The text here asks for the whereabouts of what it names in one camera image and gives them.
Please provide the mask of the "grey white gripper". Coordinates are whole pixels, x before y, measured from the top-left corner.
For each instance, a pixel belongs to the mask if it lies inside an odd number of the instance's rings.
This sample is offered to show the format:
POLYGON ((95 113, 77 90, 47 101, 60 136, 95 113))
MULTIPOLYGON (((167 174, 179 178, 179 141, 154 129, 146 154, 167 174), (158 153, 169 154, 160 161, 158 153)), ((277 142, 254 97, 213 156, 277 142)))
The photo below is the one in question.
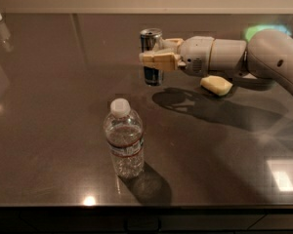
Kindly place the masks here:
POLYGON ((182 38, 162 39, 163 49, 168 51, 147 51, 139 54, 144 67, 162 71, 175 71, 178 67, 190 76, 205 77, 208 75, 211 51, 215 39, 206 36, 194 36, 185 42, 182 38))

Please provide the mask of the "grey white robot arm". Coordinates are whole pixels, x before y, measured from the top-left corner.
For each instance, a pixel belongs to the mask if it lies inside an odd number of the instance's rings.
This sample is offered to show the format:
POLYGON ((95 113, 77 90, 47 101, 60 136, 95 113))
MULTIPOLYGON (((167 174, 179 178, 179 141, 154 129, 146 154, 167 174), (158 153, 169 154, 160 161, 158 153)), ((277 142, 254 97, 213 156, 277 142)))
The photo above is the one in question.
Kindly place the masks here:
POLYGON ((293 96, 293 38, 276 29, 256 32, 249 41, 194 36, 164 39, 158 28, 140 33, 139 54, 148 85, 158 86, 165 71, 181 70, 201 79, 213 94, 233 85, 265 91, 279 84, 293 96))

